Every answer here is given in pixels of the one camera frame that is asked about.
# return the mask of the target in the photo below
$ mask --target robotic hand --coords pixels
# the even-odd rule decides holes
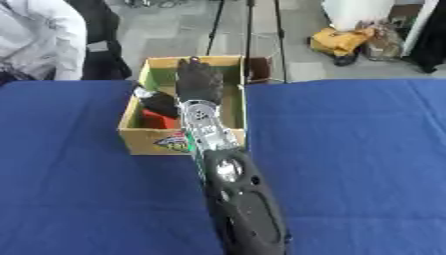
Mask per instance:
[[[260,171],[220,121],[223,76],[192,57],[177,73],[182,127],[225,255],[285,255],[290,240]]]

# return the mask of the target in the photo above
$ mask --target red object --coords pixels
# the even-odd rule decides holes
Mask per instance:
[[[148,128],[153,129],[175,129],[176,128],[176,119],[166,117],[151,110],[144,109],[142,110],[142,114],[144,117],[144,125]]]

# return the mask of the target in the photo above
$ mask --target gray floor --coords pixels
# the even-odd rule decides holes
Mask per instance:
[[[120,39],[124,57],[138,73],[147,57],[204,55],[218,2],[189,0],[171,9],[157,6],[129,8],[123,0],[108,0],[122,17]],[[338,78],[444,77],[446,68],[434,75],[420,74],[406,63],[372,62],[360,57],[353,66],[337,67],[322,54],[308,49],[304,39],[327,25],[320,0],[280,0],[288,70],[293,81]],[[227,0],[212,55],[243,54],[246,22],[245,0]],[[280,78],[273,0],[257,0],[253,51],[273,57],[273,76]]]

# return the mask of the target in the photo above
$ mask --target tripod leg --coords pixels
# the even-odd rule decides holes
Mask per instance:
[[[279,37],[279,46],[281,48],[281,58],[282,58],[282,69],[284,74],[284,82],[288,82],[288,72],[287,72],[287,61],[285,58],[285,46],[284,46],[284,38],[285,31],[282,26],[282,18],[281,18],[281,10],[279,0],[274,0],[275,11],[276,11],[276,21],[277,21],[277,34]]]
[[[248,27],[246,29],[246,53],[245,53],[245,69],[244,69],[244,76],[245,76],[245,84],[249,83],[249,78],[251,76],[251,41],[253,37],[253,11],[255,6],[255,0],[247,0],[248,5]]]
[[[221,15],[225,7],[226,0],[220,0],[220,5],[218,6],[217,16],[215,17],[214,26],[212,32],[209,34],[209,45],[207,47],[206,55],[211,54],[212,46],[214,45],[215,36],[217,35],[218,25],[220,24]]]

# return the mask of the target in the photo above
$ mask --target blue table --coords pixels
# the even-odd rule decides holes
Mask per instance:
[[[291,254],[446,253],[442,80],[248,87]],[[132,157],[128,82],[0,88],[0,254],[221,255],[184,157]]]

